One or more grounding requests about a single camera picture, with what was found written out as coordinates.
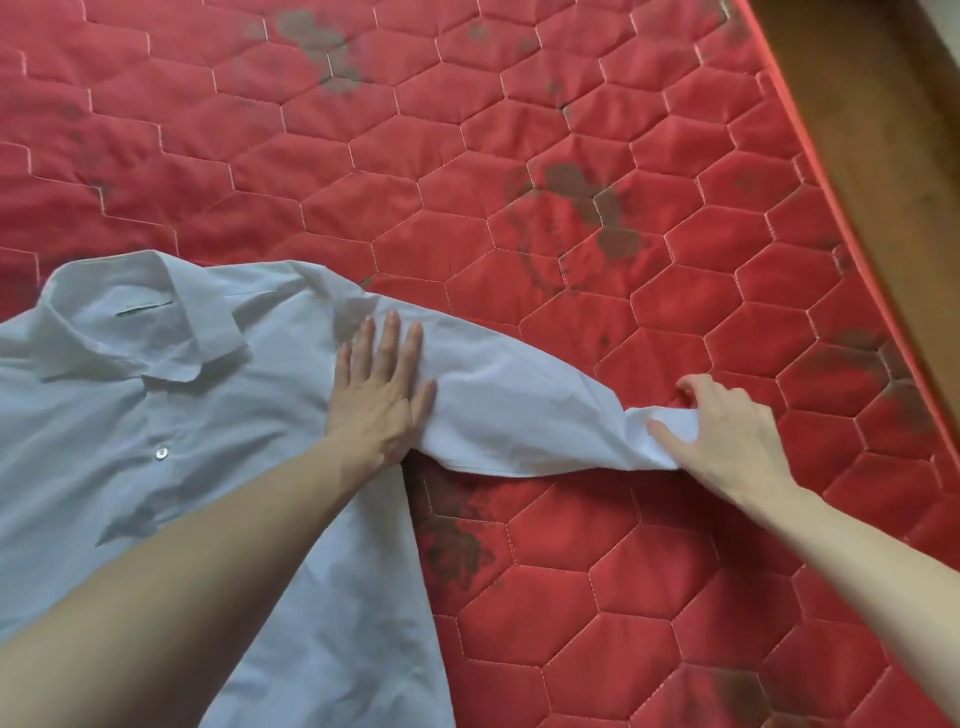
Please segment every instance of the left hand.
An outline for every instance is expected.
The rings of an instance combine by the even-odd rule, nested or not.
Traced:
[[[362,482],[399,463],[420,441],[437,394],[436,381],[413,393],[423,345],[419,322],[410,326],[402,348],[396,311],[387,314],[374,353],[375,334],[376,324],[369,318],[354,342],[340,347],[324,432],[339,441],[338,448]]]

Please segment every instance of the hexagonal quilting pattern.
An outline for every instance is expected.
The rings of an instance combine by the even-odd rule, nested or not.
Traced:
[[[713,371],[774,409],[801,484],[960,565],[957,469],[732,3],[16,7],[0,316],[89,255],[322,263],[626,405]],[[462,727],[941,725],[688,477],[407,474]]]

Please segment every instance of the forearm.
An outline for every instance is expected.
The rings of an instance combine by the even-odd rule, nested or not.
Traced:
[[[960,725],[960,573],[813,493],[787,492],[755,507],[756,519],[833,585]]]
[[[195,725],[361,477],[322,441],[98,570],[0,649],[4,725]]]

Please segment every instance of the wooden floor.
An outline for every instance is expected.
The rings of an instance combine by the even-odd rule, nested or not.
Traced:
[[[915,0],[749,2],[955,435],[960,114],[948,85],[960,75],[904,20]]]

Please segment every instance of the wrist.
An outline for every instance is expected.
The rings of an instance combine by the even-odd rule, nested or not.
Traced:
[[[343,431],[325,435],[315,448],[333,464],[338,485],[346,492],[360,490],[380,470],[381,464],[376,462],[376,458],[358,448],[355,438]]]
[[[790,478],[777,484],[764,483],[742,508],[764,528],[782,531],[788,524],[807,518],[818,503],[823,503],[820,496]]]

